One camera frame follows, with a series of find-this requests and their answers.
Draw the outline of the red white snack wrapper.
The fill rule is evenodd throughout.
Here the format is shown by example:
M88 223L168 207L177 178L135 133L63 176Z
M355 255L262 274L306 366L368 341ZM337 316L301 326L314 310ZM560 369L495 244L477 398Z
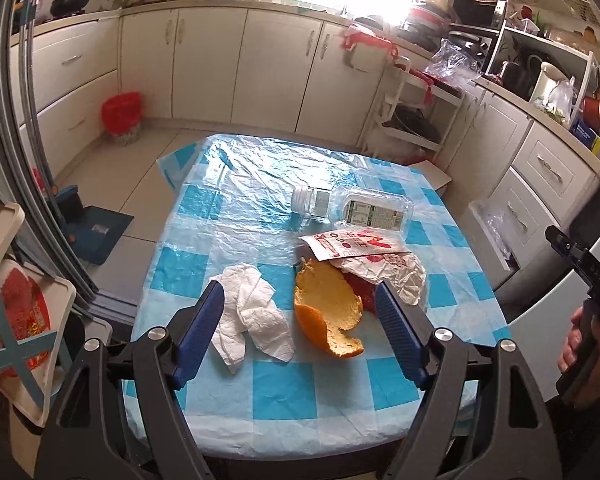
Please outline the red white snack wrapper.
M302 235L320 262L378 285L388 281L404 304L417 306L425 295L427 272L399 232L342 228Z

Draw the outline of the white folding rack with decorations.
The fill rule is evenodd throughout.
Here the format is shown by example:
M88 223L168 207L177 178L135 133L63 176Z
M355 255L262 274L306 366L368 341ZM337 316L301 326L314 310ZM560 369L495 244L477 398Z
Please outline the white folding rack with decorations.
M24 211L0 204L0 392L31 424L44 427L72 361L63 340L75 287L14 258Z

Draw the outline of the orange pomelo peel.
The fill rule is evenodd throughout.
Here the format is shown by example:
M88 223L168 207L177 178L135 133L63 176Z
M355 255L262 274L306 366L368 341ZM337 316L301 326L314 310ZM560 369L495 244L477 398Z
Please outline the orange pomelo peel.
M362 340L349 335L362 320L362 299L329 262L302 262L295 276L293 310L303 334L319 350L338 359L364 352Z

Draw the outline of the black frying pan on cart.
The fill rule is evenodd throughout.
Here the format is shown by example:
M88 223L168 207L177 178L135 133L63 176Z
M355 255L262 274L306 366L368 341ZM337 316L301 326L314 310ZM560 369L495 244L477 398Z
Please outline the black frying pan on cart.
M417 134L423 138L439 143L441 141L440 133L429 120L423 116L418 108L410 107L399 103L389 120L382 124L384 127L391 127L409 133Z

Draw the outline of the clear plastic bottle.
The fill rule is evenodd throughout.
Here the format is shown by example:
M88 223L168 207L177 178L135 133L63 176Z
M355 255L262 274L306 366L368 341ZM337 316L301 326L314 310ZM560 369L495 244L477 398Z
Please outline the clear plastic bottle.
M328 218L333 224L404 231L414 203L404 195L340 186L330 191Z

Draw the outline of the white paper towel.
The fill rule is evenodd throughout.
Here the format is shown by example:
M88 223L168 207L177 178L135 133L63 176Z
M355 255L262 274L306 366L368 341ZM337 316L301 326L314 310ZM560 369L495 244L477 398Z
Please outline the white paper towel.
M225 299L211 343L230 373L236 374L245 360L245 334L265 356L290 362L295 351L291 329L275 304L275 288L262 273L242 263L227 266L212 281L222 285Z

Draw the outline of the red lined trash bin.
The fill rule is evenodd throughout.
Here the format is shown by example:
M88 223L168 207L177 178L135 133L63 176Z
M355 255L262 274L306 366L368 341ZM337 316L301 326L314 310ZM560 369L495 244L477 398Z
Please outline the red lined trash bin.
M139 138L142 122L142 96L127 92L112 96L102 104L101 118L111 139L123 144Z

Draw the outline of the small white stool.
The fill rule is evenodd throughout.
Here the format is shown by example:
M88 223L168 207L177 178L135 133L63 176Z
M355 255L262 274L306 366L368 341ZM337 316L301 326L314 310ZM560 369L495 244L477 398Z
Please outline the small white stool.
M447 186L452 182L452 178L445 174L443 170L437 168L430 160L422 160L409 166L411 170L418 170L423 174L431 188L437 192L437 195L443 196Z

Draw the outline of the clear plastic bag on cart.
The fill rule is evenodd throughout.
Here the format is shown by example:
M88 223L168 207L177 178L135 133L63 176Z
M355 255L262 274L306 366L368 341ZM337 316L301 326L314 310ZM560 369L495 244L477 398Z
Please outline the clear plastic bag on cart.
M453 87L481 76L478 62L463 49L447 39L442 39L440 48L434 53L423 70L429 77L437 78Z

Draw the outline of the blue dustpan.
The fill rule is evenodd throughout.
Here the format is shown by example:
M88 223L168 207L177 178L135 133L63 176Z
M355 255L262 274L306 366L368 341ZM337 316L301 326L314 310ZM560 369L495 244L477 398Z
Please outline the blue dustpan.
M68 229L76 256L95 266L106 262L117 242L134 220L130 214L84 206L78 187L70 185L56 195L56 203Z

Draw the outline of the white electric kettle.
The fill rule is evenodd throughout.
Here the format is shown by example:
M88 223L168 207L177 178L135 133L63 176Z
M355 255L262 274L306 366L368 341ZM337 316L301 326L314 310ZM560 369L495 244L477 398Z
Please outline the white electric kettle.
M544 107L548 103L550 92L562 81L569 79L559 68L552 63L542 62L529 102L537 108Z

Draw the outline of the metal counter shelf rack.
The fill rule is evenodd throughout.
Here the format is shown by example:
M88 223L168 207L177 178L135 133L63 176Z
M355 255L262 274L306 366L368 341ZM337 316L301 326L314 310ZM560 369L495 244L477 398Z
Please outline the metal counter shelf rack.
M568 30L510 14L493 40L483 73L529 102L542 62L552 63L569 79L573 113L588 98L600 100L600 40L590 26Z

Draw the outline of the small clear plastic jar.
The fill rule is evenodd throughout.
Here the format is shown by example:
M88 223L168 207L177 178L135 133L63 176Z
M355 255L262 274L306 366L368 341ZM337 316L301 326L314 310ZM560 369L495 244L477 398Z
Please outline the small clear plastic jar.
M296 186L291 194L291 211L305 218L331 220L332 190Z

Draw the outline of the blue checkered plastic tablecloth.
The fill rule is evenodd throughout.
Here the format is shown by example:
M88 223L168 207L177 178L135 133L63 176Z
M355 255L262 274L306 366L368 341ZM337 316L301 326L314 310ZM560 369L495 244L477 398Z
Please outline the blue checkered plastic tablecloth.
M229 272L268 284L266 297L291 331L281 362L247 333L245 358L215 349L177 401L200 450L247 460L286 460L364 450L403 437L421 399L397 364L378 318L347 324L333 311L354 297L347 277L318 261L303 236L321 222L295 214L292 191L354 186L410 200L403 237L426 275L420 303L435 326L495 344L509 334L498 300L462 231L417 170L362 155L254 136L210 136L163 157L174 207L144 280L132 332L140 336L193 304Z

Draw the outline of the black wok on stove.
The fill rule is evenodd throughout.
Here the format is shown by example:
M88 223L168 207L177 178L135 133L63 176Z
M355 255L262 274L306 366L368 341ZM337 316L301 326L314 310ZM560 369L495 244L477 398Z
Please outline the black wok on stove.
M53 0L50 14L53 18L65 18L85 9L90 0Z

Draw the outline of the red orange food package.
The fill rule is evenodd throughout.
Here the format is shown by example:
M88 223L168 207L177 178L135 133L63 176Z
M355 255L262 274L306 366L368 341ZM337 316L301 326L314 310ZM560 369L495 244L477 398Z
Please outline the red orange food package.
M376 285L367 282L353 273L344 273L343 278L347 281L355 295L362 299L363 309L369 312L376 313L375 295Z

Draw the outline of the white tiered storage cart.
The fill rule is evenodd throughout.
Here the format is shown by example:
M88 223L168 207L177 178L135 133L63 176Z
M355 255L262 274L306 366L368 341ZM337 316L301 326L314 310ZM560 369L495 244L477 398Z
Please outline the white tiered storage cart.
M411 67L400 55L383 70L359 148L371 157L407 164L437 159L468 92Z

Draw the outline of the clear bag in drawer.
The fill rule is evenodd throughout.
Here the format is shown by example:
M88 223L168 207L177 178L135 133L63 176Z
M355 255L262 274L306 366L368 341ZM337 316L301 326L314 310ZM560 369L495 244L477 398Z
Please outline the clear bag in drawer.
M467 240L483 269L515 272L519 266L505 240L504 220L483 200L473 200L467 208Z

